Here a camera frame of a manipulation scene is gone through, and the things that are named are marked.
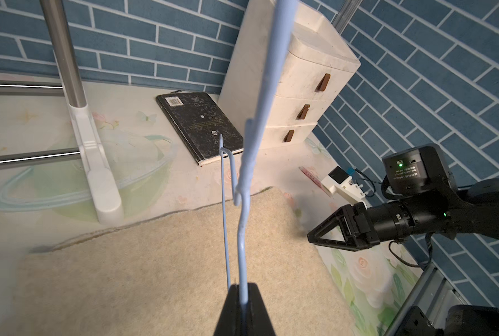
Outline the blue wire hanger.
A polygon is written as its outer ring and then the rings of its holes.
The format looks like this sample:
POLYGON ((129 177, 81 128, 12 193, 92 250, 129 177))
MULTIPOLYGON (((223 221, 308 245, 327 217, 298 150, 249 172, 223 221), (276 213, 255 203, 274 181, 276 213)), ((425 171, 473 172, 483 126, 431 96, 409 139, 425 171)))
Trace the blue wire hanger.
POLYGON ((284 61, 287 57, 297 8, 297 1, 276 2, 271 22, 266 62, 256 103, 256 113, 255 117, 247 120, 245 124, 244 151, 240 166, 240 178, 236 186, 233 187, 233 202, 235 206, 241 206, 237 231, 237 249, 240 278, 238 298, 242 308, 245 308, 249 303, 245 231, 250 213, 250 185, 256 165, 256 157, 273 104, 273 97, 281 77, 284 61))

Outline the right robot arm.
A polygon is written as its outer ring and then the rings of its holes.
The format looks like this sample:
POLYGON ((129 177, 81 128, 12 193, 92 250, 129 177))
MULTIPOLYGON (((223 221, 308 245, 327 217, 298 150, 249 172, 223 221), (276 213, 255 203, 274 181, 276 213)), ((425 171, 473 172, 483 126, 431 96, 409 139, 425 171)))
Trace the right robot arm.
POLYGON ((388 155, 382 162, 386 203, 341 207, 308 233, 310 243, 361 251, 421 234, 454 239, 475 233, 499 240, 499 179, 459 188, 436 144, 388 155))

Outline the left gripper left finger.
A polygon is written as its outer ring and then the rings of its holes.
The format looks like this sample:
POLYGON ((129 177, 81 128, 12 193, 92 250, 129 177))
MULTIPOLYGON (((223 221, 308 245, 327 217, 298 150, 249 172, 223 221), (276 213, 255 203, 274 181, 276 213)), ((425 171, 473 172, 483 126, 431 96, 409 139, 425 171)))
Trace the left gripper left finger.
POLYGON ((229 288, 213 336, 242 335, 242 310, 239 303, 238 292, 239 286, 237 284, 233 284, 229 288))

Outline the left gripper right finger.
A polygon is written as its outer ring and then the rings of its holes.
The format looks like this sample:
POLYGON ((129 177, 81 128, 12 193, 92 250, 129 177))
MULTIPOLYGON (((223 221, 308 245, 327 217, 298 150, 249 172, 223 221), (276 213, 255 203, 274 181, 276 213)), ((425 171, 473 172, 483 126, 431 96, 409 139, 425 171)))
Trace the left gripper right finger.
POLYGON ((276 336, 257 284, 249 283, 248 292, 245 335, 276 336))

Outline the beige scarf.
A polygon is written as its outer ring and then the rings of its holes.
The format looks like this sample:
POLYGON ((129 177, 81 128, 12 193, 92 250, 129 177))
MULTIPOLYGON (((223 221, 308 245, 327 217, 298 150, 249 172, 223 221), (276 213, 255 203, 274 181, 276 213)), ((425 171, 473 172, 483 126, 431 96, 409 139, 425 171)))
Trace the beige scarf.
MULTIPOLYGON (((238 282, 231 202, 77 237, 18 264, 12 335, 211 335, 238 282)), ((354 317, 276 188, 251 198, 247 273, 278 335, 351 335, 354 317)))

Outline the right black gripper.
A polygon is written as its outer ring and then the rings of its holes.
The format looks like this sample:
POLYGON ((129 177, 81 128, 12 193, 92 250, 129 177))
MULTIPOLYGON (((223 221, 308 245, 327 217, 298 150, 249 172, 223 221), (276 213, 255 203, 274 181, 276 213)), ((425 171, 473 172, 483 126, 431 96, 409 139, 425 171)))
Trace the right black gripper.
POLYGON ((362 202, 345 205, 312 229, 307 238, 316 246, 358 251, 427 233, 455 238, 447 201, 409 197, 369 208, 362 202))

